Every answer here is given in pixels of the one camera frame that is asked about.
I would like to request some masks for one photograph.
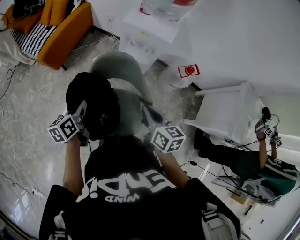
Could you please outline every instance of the black object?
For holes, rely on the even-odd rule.
[[[43,9],[45,0],[15,0],[13,17],[25,17]]]
[[[193,165],[193,166],[197,166],[197,165],[198,165],[195,161],[190,161],[189,163],[190,163],[191,165]]]
[[[193,87],[193,88],[195,88],[197,91],[202,91],[202,89],[201,88],[199,88],[196,84],[194,84],[193,82],[191,83],[191,86]]]
[[[90,146],[90,141],[88,141],[90,152],[92,153],[92,147]]]
[[[74,114],[83,100],[87,109],[82,124],[90,139],[104,139],[112,134],[120,123],[120,106],[109,81],[99,74],[77,74],[66,93],[69,114]]]
[[[264,107],[262,109],[262,120],[264,123],[266,123],[269,119],[271,119],[272,114],[270,110],[267,107]]]
[[[198,156],[207,158],[204,152],[207,152],[211,147],[211,140],[203,135],[203,131],[198,129],[195,131],[194,148],[200,150]]]
[[[247,209],[247,211],[245,212],[245,216],[249,213],[249,211],[251,210],[251,208],[252,208],[252,205],[250,205],[250,207]]]
[[[64,69],[65,71],[67,70],[65,65],[61,65],[62,69]]]
[[[145,113],[145,110],[144,108],[146,108],[152,118],[152,120],[156,123],[161,123],[163,124],[163,116],[160,115],[158,112],[156,112],[151,106],[149,105],[145,105],[143,108],[142,108],[142,123],[145,124],[147,127],[149,127],[149,122],[148,122],[148,119],[147,119],[147,115]]]

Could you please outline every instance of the black and white striped cushion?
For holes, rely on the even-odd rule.
[[[79,5],[83,2],[83,0],[69,0],[66,9],[66,17],[68,17]]]
[[[18,46],[21,48],[21,46],[23,45],[27,34],[20,32],[20,31],[16,31],[12,28],[9,29],[11,32],[11,35],[14,37],[15,41],[17,42]]]
[[[45,26],[38,22],[27,35],[21,51],[27,56],[37,59],[38,53],[55,29],[57,26]]]

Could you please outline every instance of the white wall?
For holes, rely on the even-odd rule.
[[[92,4],[92,13],[94,26],[104,29],[105,31],[121,35],[121,23],[123,18],[132,8],[137,8],[141,0],[87,0]]]
[[[267,96],[261,100],[271,113],[280,117],[280,133],[300,137],[300,97]]]
[[[14,0],[0,0],[0,13],[5,13],[10,5],[14,3]]]

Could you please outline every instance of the cable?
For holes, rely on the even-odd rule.
[[[109,33],[111,33],[111,34],[113,35],[113,38],[116,39],[116,40],[118,41],[116,35],[114,35],[114,33],[113,33],[113,27],[112,27],[112,26],[111,26],[111,29],[112,29],[112,30],[111,30],[111,31],[109,30],[109,24],[108,24],[109,22],[112,24],[111,18],[109,18],[109,19],[107,20],[107,30],[108,30]]]
[[[193,163],[192,165],[194,165],[194,166],[200,167],[195,161],[187,161],[186,163],[184,163],[183,165],[181,165],[181,167],[184,166],[185,164],[189,163],[189,162],[191,162],[191,164]],[[243,195],[249,196],[249,197],[258,198],[258,199],[262,200],[261,198],[259,198],[259,197],[257,197],[257,196],[254,196],[254,195],[251,195],[250,193],[248,193],[248,192],[246,192],[245,190],[243,190],[243,189],[241,189],[240,187],[238,187],[238,185],[231,179],[231,177],[227,175],[227,173],[226,173],[225,170],[224,170],[224,166],[223,166],[223,165],[222,165],[222,167],[223,167],[223,171],[224,171],[224,173],[226,174],[226,176],[227,176],[228,178],[230,178],[230,180],[231,180],[235,185],[232,185],[232,184],[230,184],[230,183],[224,181],[223,179],[217,177],[216,175],[214,175],[213,173],[207,171],[206,169],[204,169],[204,168],[202,168],[202,167],[200,167],[200,168],[203,169],[204,171],[210,173],[211,175],[213,175],[213,176],[216,177],[217,179],[219,179],[219,180],[225,182],[226,184],[228,184],[228,185],[230,185],[230,186],[232,186],[232,187],[234,187],[234,188],[237,188],[237,190],[238,190],[239,192],[240,192],[240,190],[241,190],[242,192],[249,194],[249,195],[246,195],[246,194],[243,193]]]
[[[102,39],[102,40],[99,40],[99,41],[96,41],[96,42],[91,42],[91,41],[88,41],[88,40],[86,40],[86,39],[83,38],[85,41],[90,42],[91,44],[83,45],[83,46],[81,46],[81,47],[78,47],[78,48],[76,48],[76,49],[73,49],[72,51],[76,51],[76,50],[78,50],[78,49],[80,49],[80,48],[82,48],[82,47],[91,46],[91,45],[93,45],[93,44],[95,44],[95,43],[102,43],[102,42],[104,42],[104,41],[106,41],[106,40],[109,40],[109,39],[112,39],[112,38],[113,38],[113,37],[108,37],[108,38],[105,38],[105,39]]]
[[[16,67],[17,67],[17,66],[15,66],[14,70],[9,69],[9,70],[7,71],[7,73],[6,73],[6,79],[9,80],[9,84],[8,84],[8,86],[7,86],[7,88],[6,88],[5,92],[4,92],[4,94],[0,97],[0,101],[1,101],[1,99],[3,98],[3,96],[6,94],[8,88],[9,88],[9,86],[10,86],[11,79],[12,79],[14,73],[15,73]],[[9,73],[9,71],[11,71],[11,76],[10,76],[10,78],[8,78],[8,73]]]
[[[9,18],[8,18],[8,16],[7,16],[6,14],[4,14],[4,13],[0,13],[0,15],[3,15],[3,16],[5,16],[5,17],[7,18],[7,27],[6,27],[5,29],[0,29],[0,32],[4,32],[4,31],[6,31],[6,30],[8,29],[8,26],[9,26]]]
[[[251,145],[251,144],[253,144],[253,143],[257,143],[257,142],[259,142],[259,140],[256,140],[256,141],[254,141],[254,142],[250,142],[250,143],[248,143],[248,144],[246,144],[246,145],[236,146],[235,149],[236,149],[236,148],[241,148],[241,147],[247,147],[247,146],[249,146],[249,145]]]
[[[193,162],[193,163],[195,163],[195,165],[194,166],[198,166],[198,167],[200,167],[195,161],[187,161],[185,164],[187,164],[187,163],[189,163],[189,162]],[[230,186],[232,186],[232,187],[234,187],[235,188],[235,186],[234,185],[231,185],[230,183],[228,183],[228,182],[226,182],[226,181],[224,181],[223,179],[220,179],[219,177],[217,177],[215,174],[213,174],[213,173],[211,173],[211,172],[209,172],[209,171],[207,171],[208,173],[210,173],[211,175],[213,175],[213,176],[215,176],[216,178],[218,178],[219,180],[221,180],[221,181],[223,181],[223,182],[225,182],[225,183],[227,183],[227,184],[229,184]]]
[[[90,147],[90,152],[92,153],[92,147],[90,146],[90,141],[88,141],[89,147]]]
[[[115,45],[117,44],[117,43],[119,43],[120,41],[117,41],[117,42],[115,42],[113,45],[112,45],[112,51],[115,49]]]
[[[21,188],[21,189],[23,189],[23,190],[25,190],[29,195],[31,195],[31,196],[33,196],[34,195],[34,191],[32,191],[32,193],[30,193],[28,190],[26,190],[25,188],[23,188],[23,187],[21,187],[17,182],[13,182],[12,180],[11,180],[11,178],[10,177],[8,177],[8,176],[6,176],[6,175],[4,175],[3,173],[1,173],[0,172],[0,174],[1,175],[3,175],[5,178],[7,178],[7,179],[9,179],[10,181],[11,181],[11,183],[12,183],[12,185],[15,187],[16,185],[18,185],[18,187],[19,188]]]
[[[0,32],[6,31],[6,30],[9,29],[10,27],[14,26],[17,22],[23,20],[22,17],[19,17],[19,18],[17,18],[13,23],[9,23],[9,20],[10,20],[10,18],[11,18],[12,16],[8,17],[8,16],[7,16],[6,14],[4,14],[4,13],[0,13],[0,15],[3,15],[3,16],[5,16],[5,17],[7,18],[7,27],[6,27],[5,29],[0,29]]]

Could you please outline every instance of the black pants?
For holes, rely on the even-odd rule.
[[[199,152],[199,156],[229,167],[242,180],[260,178],[258,151],[243,151],[211,143]]]

